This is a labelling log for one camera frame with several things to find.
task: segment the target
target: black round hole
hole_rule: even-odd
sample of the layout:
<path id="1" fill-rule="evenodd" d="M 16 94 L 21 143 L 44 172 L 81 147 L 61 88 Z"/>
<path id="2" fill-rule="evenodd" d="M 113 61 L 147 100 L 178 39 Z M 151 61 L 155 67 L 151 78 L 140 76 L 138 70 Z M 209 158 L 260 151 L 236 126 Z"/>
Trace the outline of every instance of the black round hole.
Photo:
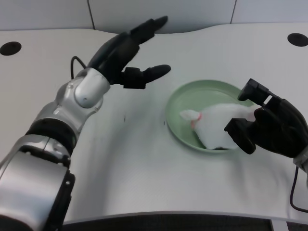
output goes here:
<path id="1" fill-rule="evenodd" d="M 8 42 L 5 43 L 1 48 L 0 48 L 0 54 L 9 56 L 16 54 L 19 52 L 21 49 L 21 44 L 19 42 Z"/>
<path id="2" fill-rule="evenodd" d="M 288 36 L 288 41 L 294 46 L 305 47 L 308 45 L 308 38 L 299 33 L 292 33 Z"/>

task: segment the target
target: green plate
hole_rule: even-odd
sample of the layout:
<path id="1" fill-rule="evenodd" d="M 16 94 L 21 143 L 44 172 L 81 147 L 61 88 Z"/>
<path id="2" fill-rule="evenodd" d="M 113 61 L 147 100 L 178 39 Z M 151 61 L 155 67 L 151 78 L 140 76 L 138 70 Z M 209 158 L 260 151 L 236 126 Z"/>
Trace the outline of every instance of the green plate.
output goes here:
<path id="1" fill-rule="evenodd" d="M 209 153 L 224 153 L 228 150 L 206 149 L 192 130 L 190 121 L 180 117 L 187 109 L 202 111 L 218 103 L 237 103 L 251 106 L 249 100 L 241 102 L 237 97 L 241 91 L 228 83 L 216 80 L 199 80 L 181 86 L 170 97 L 166 106 L 166 119 L 173 134 L 186 145 Z"/>

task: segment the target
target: white table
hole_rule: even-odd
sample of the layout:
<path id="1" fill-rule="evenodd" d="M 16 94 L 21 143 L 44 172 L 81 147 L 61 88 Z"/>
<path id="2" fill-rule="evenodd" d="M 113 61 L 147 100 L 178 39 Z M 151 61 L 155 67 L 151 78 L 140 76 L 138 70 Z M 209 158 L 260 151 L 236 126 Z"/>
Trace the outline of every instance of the white table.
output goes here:
<path id="1" fill-rule="evenodd" d="M 308 24 L 224 25 L 157 35 L 143 44 L 129 66 L 169 64 L 172 70 L 146 90 L 112 86 L 87 121 L 72 156 L 77 180 L 66 221 L 173 211 L 308 223 L 308 214 L 289 205 L 292 159 L 261 148 L 253 155 L 194 151 L 174 138 L 164 116 L 182 84 L 216 79 L 242 88 L 254 78 L 308 119 L 308 47 L 288 42 L 294 32 L 308 35 Z M 0 45 L 22 44 L 16 55 L 0 55 L 1 158 L 70 79 L 70 58 L 88 62 L 113 36 L 86 29 L 0 32 Z M 294 201 L 308 208 L 302 171 Z"/>

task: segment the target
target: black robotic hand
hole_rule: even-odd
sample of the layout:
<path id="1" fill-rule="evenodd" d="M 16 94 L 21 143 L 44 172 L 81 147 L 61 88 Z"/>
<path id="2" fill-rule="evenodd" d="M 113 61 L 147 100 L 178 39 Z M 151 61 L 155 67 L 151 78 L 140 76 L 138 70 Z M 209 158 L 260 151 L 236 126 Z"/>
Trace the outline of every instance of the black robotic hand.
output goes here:
<path id="1" fill-rule="evenodd" d="M 271 96 L 267 104 L 264 101 Z M 262 106 L 255 110 L 255 122 L 233 118 L 225 127 L 234 142 L 252 154 L 256 145 L 294 158 L 308 145 L 308 127 L 303 115 L 287 100 L 250 79 L 238 100 L 251 100 Z"/>
<path id="2" fill-rule="evenodd" d="M 139 45 L 154 37 L 155 31 L 168 21 L 164 16 L 147 22 L 132 29 L 129 33 L 121 33 L 103 44 L 90 60 L 87 67 L 92 67 L 102 73 L 110 84 L 120 84 L 124 88 L 144 89 L 145 85 L 165 74 L 171 67 L 160 65 L 140 71 L 138 68 L 123 68 L 137 54 Z"/>

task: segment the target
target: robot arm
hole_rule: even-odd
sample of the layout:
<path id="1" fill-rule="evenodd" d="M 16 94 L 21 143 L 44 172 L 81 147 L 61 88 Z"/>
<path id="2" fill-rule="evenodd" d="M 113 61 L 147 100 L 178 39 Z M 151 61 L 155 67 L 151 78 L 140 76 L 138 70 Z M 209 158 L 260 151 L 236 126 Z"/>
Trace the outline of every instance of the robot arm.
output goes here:
<path id="1" fill-rule="evenodd" d="M 71 155 L 87 119 L 96 113 L 110 85 L 144 89 L 171 68 L 123 68 L 139 45 L 154 37 L 167 17 L 141 24 L 106 42 L 86 69 L 62 85 L 0 163 L 0 229 L 55 231 L 61 228 L 74 186 Z"/>
<path id="2" fill-rule="evenodd" d="M 268 97 L 271 99 L 265 104 L 264 101 Z M 233 118 L 225 127 L 225 131 L 248 154 L 252 154 L 258 145 L 271 152 L 293 158 L 296 170 L 290 204 L 292 208 L 308 213 L 307 209 L 293 204 L 298 169 L 308 174 L 308 126 L 303 115 L 287 100 L 273 94 L 253 79 L 248 81 L 238 99 L 250 99 L 261 108 L 254 112 L 255 122 Z"/>

